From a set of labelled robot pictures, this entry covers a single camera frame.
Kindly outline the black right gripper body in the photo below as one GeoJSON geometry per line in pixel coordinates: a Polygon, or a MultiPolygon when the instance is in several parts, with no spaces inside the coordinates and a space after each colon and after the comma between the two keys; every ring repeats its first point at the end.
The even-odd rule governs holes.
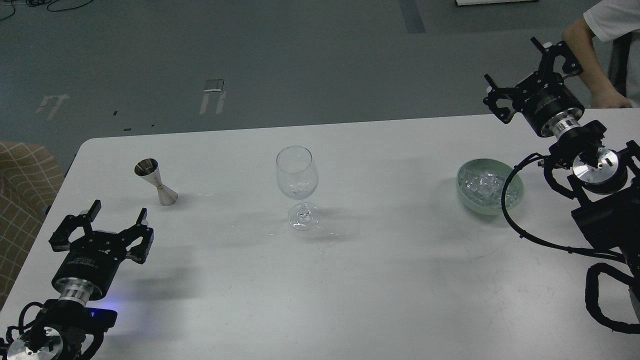
{"type": "Polygon", "coordinates": [[[554,135],[552,120],[558,114],[569,114],[579,120],[585,111],[582,102],[565,86],[560,73],[553,72],[543,79],[534,72],[515,87],[522,91],[515,100],[515,110],[522,113],[538,137],[554,135]]]}

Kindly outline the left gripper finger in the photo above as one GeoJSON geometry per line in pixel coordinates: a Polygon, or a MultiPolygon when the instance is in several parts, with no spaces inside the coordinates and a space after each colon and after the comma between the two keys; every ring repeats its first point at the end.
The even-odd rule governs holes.
{"type": "Polygon", "coordinates": [[[69,251],[71,248],[70,237],[75,230],[82,229],[85,236],[94,234],[92,223],[102,208],[102,202],[96,199],[89,210],[84,214],[69,214],[52,233],[48,243],[54,252],[69,251]]]}
{"type": "Polygon", "coordinates": [[[154,241],[154,230],[146,223],[147,215],[147,208],[142,208],[134,225],[118,233],[124,258],[140,265],[146,262],[154,241]]]}

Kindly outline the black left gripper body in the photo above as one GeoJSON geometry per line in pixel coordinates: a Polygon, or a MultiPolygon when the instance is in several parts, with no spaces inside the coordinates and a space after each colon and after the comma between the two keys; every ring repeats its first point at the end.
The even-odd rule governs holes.
{"type": "Polygon", "coordinates": [[[59,300],[86,305],[105,298],[124,255],[118,233],[94,230],[73,241],[51,281],[59,300]]]}

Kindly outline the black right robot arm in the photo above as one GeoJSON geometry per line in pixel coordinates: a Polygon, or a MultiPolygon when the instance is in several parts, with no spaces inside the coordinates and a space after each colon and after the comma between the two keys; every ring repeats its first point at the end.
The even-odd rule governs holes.
{"type": "Polygon", "coordinates": [[[602,143],[606,126],[598,120],[585,125],[579,119],[583,104],[567,89],[565,80],[583,68],[564,41],[541,43],[531,38],[541,53],[537,70],[513,87],[500,87],[486,74],[489,84],[483,99],[501,122],[508,124],[522,114],[538,137],[555,137],[549,153],[531,153],[515,165],[500,194],[502,214],[519,237],[546,248],[599,258],[585,279],[585,307],[590,316],[611,331],[638,334],[638,323],[607,317],[599,303],[599,277],[605,274],[630,290],[634,312],[639,312],[639,145],[631,140],[620,150],[602,143]],[[554,192],[578,201],[571,216],[589,244],[571,247],[543,240],[521,228],[509,215],[506,192],[524,167],[537,162],[554,192]]]}

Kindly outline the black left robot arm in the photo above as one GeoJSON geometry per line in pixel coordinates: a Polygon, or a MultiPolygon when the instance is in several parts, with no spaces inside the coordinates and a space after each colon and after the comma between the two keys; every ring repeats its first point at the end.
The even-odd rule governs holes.
{"type": "Polygon", "coordinates": [[[52,250],[66,253],[51,280],[59,296],[22,309],[1,340],[3,360],[91,360],[101,348],[118,314],[88,303],[105,298],[123,261],[144,264],[154,239],[146,208],[119,232],[92,227],[101,208],[95,200],[87,212],[64,217],[52,233],[52,250]]]}

